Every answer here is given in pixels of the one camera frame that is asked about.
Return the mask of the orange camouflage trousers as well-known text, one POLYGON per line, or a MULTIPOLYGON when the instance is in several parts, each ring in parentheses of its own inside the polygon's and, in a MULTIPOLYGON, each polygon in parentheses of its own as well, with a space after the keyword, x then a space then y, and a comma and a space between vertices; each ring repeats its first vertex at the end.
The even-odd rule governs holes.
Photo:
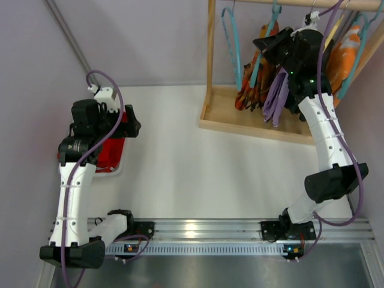
POLYGON ((261 109, 268 96, 276 67, 269 63, 256 49, 253 60, 244 65, 242 88, 235 99, 239 111, 261 109))

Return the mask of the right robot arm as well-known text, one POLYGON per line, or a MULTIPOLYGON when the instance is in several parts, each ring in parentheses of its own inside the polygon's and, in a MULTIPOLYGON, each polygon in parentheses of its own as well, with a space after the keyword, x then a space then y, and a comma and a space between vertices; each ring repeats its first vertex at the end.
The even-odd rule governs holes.
POLYGON ((368 166, 357 162, 338 122, 323 64, 329 55, 323 34, 313 28, 286 27, 253 44, 269 63, 286 72, 289 97, 308 124, 318 157, 319 171, 305 177, 303 194, 279 215, 273 238, 303 235, 314 240, 313 216, 355 188, 362 193, 368 166))

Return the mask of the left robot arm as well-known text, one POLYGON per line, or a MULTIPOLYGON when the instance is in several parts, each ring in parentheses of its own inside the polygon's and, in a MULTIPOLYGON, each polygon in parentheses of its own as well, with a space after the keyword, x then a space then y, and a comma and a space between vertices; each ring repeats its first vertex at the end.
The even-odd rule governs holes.
POLYGON ((129 210, 115 209, 92 230, 88 229, 88 203, 105 140, 125 140, 139 135, 140 122, 132 105, 124 112, 111 112, 106 103, 80 100, 73 104, 69 135, 58 148, 61 176, 60 198, 55 228, 48 245, 40 248, 40 259, 54 266, 98 269, 106 247, 133 232, 134 218, 129 210))

